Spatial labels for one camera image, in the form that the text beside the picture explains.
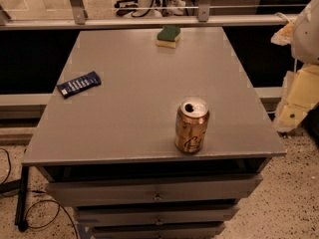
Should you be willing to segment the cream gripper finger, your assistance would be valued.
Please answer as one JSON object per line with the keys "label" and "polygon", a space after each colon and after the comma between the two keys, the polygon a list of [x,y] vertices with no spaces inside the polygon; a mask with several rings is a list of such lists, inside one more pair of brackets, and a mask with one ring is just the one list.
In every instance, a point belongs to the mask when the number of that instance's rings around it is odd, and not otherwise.
{"label": "cream gripper finger", "polygon": [[274,128],[279,132],[296,129],[319,104],[319,66],[304,65],[296,73],[288,71],[282,97],[275,111]]}
{"label": "cream gripper finger", "polygon": [[294,25],[294,21],[289,22],[271,37],[270,42],[279,46],[290,45]]}

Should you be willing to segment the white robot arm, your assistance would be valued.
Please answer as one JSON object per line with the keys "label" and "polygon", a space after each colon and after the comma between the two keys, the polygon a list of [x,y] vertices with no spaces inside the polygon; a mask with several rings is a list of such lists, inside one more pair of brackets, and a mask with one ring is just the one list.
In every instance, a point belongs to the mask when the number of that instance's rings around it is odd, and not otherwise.
{"label": "white robot arm", "polygon": [[289,132],[319,104],[319,0],[311,0],[295,21],[272,36],[271,42],[290,44],[293,59],[303,64],[300,70],[286,73],[275,111],[275,129]]}

